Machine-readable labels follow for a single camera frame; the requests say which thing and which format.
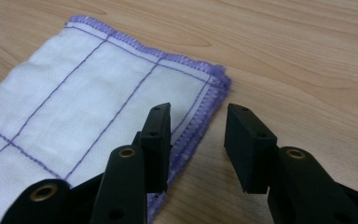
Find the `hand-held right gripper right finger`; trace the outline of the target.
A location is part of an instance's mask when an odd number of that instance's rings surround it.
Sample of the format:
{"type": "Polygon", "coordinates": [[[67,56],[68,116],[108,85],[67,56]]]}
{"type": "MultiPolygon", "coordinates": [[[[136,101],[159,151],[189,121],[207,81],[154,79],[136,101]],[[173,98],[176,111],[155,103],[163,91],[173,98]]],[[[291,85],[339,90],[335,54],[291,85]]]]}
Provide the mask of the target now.
{"type": "Polygon", "coordinates": [[[277,146],[275,134],[249,108],[229,104],[224,146],[242,190],[265,194],[277,146]]]}

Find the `white cloth with purple edging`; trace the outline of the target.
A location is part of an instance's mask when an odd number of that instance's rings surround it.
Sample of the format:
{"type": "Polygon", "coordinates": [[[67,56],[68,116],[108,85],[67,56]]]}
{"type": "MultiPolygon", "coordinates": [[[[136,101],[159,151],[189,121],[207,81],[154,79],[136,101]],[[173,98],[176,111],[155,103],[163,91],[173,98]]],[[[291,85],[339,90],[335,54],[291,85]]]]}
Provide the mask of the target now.
{"type": "Polygon", "coordinates": [[[33,183],[100,174],[150,109],[169,104],[170,177],[185,167],[231,82],[220,65],[147,47],[91,17],[71,18],[0,83],[0,221],[33,183]]]}

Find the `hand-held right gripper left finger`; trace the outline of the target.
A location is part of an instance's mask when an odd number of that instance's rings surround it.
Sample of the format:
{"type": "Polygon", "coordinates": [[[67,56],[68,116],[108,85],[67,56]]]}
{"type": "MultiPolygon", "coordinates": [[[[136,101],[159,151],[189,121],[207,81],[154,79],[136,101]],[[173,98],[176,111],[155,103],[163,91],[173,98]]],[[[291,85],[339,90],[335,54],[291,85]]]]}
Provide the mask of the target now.
{"type": "Polygon", "coordinates": [[[161,193],[167,190],[171,154],[171,104],[152,107],[143,129],[133,143],[145,157],[145,192],[161,193]]]}

